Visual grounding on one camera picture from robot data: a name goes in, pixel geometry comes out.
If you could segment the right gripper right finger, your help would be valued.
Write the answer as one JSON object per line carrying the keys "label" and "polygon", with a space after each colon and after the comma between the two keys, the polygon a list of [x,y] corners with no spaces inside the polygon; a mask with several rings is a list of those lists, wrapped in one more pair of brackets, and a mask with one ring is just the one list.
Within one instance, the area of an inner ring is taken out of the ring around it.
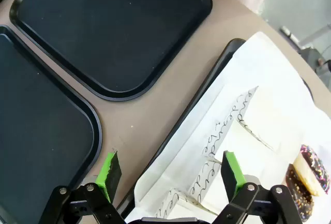
{"label": "right gripper right finger", "polygon": [[229,203],[213,223],[244,223],[249,215],[263,223],[302,223],[288,187],[247,182],[233,152],[223,152],[221,176]]}

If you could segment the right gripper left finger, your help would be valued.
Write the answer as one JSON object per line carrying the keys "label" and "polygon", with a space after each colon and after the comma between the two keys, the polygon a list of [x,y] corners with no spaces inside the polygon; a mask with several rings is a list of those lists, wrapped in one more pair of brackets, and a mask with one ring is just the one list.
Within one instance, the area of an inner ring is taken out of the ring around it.
{"label": "right gripper left finger", "polygon": [[79,223],[83,216],[97,223],[125,223],[112,204],[121,175],[117,152],[109,153],[94,183],[74,190],[55,187],[39,223]]}

